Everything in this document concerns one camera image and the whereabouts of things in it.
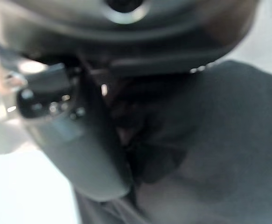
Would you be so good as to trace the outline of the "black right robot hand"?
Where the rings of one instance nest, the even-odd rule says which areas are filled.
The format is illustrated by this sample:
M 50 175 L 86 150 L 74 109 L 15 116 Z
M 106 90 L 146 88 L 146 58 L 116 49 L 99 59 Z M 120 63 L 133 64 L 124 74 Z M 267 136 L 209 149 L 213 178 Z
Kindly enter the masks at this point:
M 257 0 L 0 0 L 0 120 L 7 107 L 94 201 L 132 184 L 101 93 L 121 77 L 180 73 L 228 54 Z

